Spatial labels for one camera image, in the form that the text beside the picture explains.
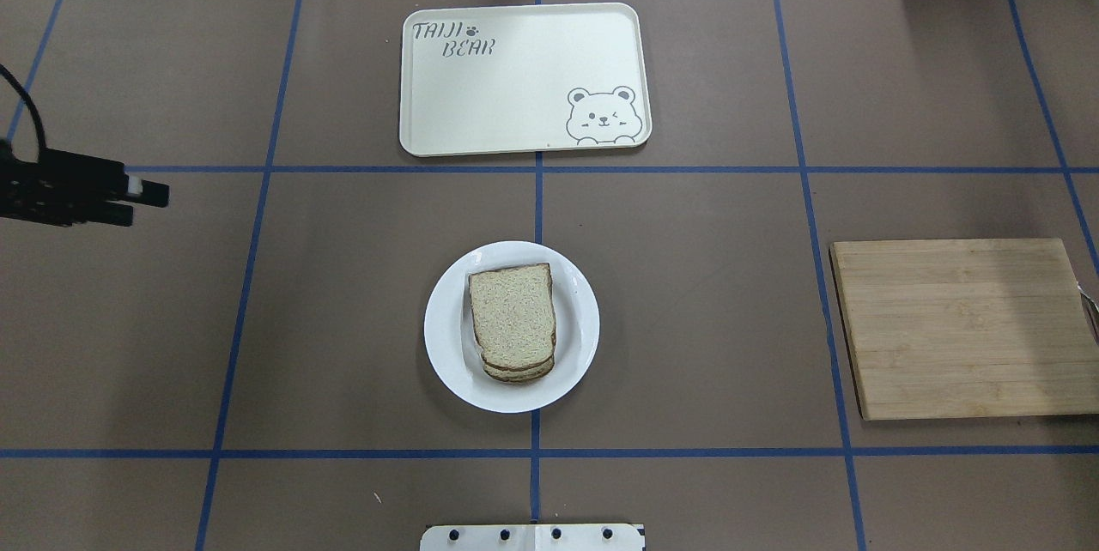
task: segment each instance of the bread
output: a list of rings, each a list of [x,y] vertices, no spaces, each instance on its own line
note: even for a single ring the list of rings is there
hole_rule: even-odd
[[[469,301],[485,372],[502,382],[529,382],[553,368],[557,320],[550,264],[469,275]]]

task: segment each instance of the white plate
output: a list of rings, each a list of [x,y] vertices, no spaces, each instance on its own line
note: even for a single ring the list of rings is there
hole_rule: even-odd
[[[404,21],[400,142],[412,155],[636,147],[652,129],[641,27],[624,3]]]
[[[477,352],[466,284],[475,272],[535,263],[548,263],[553,277],[554,367],[533,382],[499,382],[485,373]],[[563,397],[588,371],[599,344],[599,307],[588,279],[560,253],[533,242],[495,242],[466,253],[440,277],[428,300],[423,339],[435,374],[463,400],[502,414],[530,411]]]

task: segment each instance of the white bracket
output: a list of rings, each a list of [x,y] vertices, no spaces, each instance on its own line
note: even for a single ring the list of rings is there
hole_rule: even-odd
[[[645,551],[645,527],[630,524],[435,526],[420,551]]]

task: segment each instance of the bear face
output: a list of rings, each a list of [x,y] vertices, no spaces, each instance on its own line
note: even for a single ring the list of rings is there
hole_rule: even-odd
[[[633,143],[641,134],[642,121],[633,108],[633,89],[619,86],[608,92],[589,92],[577,88],[568,92],[573,106],[566,129],[579,145],[585,140],[595,143]]]

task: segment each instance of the black electronic device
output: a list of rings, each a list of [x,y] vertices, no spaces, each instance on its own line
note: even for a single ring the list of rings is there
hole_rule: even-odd
[[[42,118],[31,95],[0,65],[0,75],[26,106],[38,141],[35,162],[20,161],[11,141],[0,139],[0,217],[69,227],[101,222],[130,227],[133,207],[168,205],[168,186],[126,175],[118,161],[46,147]]]

